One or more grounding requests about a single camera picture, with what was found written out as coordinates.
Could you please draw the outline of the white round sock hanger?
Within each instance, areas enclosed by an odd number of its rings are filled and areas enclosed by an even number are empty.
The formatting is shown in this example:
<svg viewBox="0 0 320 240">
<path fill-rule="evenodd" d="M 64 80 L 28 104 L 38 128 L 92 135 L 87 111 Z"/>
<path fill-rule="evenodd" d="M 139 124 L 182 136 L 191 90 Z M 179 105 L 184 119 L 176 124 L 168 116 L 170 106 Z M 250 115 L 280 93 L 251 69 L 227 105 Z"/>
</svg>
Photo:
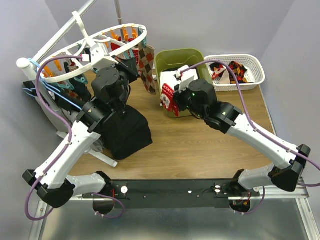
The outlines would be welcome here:
<svg viewBox="0 0 320 240">
<path fill-rule="evenodd" d="M 74 60 L 77 69 L 69 73 L 48 77 L 43 75 L 43 69 L 40 70 L 39 73 L 41 77 L 48 83 L 63 82 L 91 69 L 100 70 L 105 67 L 111 67 L 118 63 L 116 60 L 117 56 L 140 44 L 148 34 L 147 28 L 144 25 L 127 23 L 104 29 L 93 35 L 88 35 L 80 14 L 74 11 L 72 15 L 73 17 L 71 19 L 78 25 L 83 39 L 56 51 L 45 58 L 40 65 L 46 66 L 47 61 L 56 62 L 69 58 Z M 131 42 L 118 41 L 113 37 L 116 31 L 126 31 L 127 29 L 137 32 L 140 31 L 141 34 L 138 34 Z"/>
</svg>

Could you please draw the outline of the brown argyle sock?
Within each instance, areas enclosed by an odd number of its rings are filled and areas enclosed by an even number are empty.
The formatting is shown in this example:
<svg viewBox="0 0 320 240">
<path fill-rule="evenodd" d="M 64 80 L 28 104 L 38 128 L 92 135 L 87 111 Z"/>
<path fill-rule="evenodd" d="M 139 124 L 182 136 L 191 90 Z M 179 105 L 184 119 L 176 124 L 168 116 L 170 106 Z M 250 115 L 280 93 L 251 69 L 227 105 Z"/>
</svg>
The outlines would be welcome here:
<svg viewBox="0 0 320 240">
<path fill-rule="evenodd" d="M 156 94 L 156 84 L 153 77 L 155 49 L 149 45 L 139 44 L 138 66 L 141 72 L 140 78 L 148 93 Z"/>
</svg>

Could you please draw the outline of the red santa sock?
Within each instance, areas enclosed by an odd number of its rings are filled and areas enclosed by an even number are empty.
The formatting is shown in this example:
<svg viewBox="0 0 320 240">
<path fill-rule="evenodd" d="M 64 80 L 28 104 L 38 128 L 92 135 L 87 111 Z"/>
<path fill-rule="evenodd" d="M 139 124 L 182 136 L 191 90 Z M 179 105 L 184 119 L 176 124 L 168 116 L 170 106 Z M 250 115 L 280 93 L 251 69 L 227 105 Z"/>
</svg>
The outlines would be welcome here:
<svg viewBox="0 0 320 240">
<path fill-rule="evenodd" d="M 167 83 L 162 85 L 160 101 L 162 106 L 168 111 L 173 113 L 176 117 L 179 117 L 179 108 L 177 103 L 174 101 L 175 90 Z"/>
</svg>

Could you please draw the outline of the red sock with grey toe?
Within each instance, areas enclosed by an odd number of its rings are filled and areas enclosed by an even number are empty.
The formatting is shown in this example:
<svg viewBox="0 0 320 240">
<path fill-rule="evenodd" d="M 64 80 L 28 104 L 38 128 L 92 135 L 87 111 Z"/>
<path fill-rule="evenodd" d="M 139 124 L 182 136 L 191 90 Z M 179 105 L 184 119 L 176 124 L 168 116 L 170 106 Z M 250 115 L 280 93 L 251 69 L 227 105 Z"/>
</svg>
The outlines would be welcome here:
<svg viewBox="0 0 320 240">
<path fill-rule="evenodd" d="M 226 70 L 223 72 L 222 76 L 220 77 L 219 84 L 220 85 L 229 85 L 230 83 L 231 83 L 230 74 Z"/>
</svg>

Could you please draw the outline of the argyle sock red yellow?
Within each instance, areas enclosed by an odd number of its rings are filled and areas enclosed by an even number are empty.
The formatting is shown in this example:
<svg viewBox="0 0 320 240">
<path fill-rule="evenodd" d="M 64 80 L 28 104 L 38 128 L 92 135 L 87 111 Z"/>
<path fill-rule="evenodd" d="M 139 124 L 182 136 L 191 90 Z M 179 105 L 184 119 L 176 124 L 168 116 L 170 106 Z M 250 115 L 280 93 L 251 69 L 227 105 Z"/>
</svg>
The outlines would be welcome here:
<svg viewBox="0 0 320 240">
<path fill-rule="evenodd" d="M 212 79 L 215 80 L 217 78 L 221 78 L 226 71 L 226 67 L 222 64 L 219 64 L 217 62 L 214 62 L 209 65 L 210 69 L 212 70 Z"/>
<path fill-rule="evenodd" d="M 248 71 L 248 69 L 244 65 L 242 65 L 236 61 L 231 61 L 228 66 L 234 72 L 239 84 L 247 84 L 248 83 L 248 81 L 245 77 L 245 73 Z"/>
</svg>

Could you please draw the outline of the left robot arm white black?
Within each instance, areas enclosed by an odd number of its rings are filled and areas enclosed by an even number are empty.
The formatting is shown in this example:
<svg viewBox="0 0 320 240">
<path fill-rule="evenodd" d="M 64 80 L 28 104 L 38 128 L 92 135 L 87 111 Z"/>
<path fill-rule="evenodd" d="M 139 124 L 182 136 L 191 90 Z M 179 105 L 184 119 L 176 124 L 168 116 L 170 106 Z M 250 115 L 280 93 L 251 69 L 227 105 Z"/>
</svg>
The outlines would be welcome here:
<svg viewBox="0 0 320 240">
<path fill-rule="evenodd" d="M 83 194 L 97 194 L 104 198 L 110 194 L 110 178 L 102 171 L 79 177 L 68 173 L 85 151 L 99 138 L 115 136 L 116 143 L 140 126 L 147 126 L 146 118 L 133 107 L 122 102 L 122 92 L 116 88 L 129 82 L 115 67 L 100 70 L 92 85 L 98 87 L 94 97 L 88 101 L 76 117 L 73 125 L 68 125 L 68 134 L 52 155 L 36 170 L 23 174 L 25 181 L 42 201 L 52 208 L 60 208 L 72 197 Z"/>
</svg>

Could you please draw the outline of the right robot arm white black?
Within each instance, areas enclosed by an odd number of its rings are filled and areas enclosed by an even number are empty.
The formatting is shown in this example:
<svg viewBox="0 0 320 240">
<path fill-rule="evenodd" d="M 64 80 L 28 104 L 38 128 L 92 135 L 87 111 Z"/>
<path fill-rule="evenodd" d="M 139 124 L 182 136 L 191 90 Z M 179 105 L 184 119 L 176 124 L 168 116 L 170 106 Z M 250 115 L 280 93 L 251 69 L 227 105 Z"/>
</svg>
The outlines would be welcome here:
<svg viewBox="0 0 320 240">
<path fill-rule="evenodd" d="M 265 186 L 276 186 L 286 192 L 296 190 L 306 166 L 305 158 L 311 152 L 307 145 L 296 146 L 259 125 L 252 126 L 239 108 L 219 101 L 213 85 L 204 79 L 176 85 L 173 101 L 180 112 L 190 111 L 210 128 L 245 142 L 271 160 L 264 167 L 239 170 L 230 182 L 232 194 L 241 196 Z"/>
</svg>

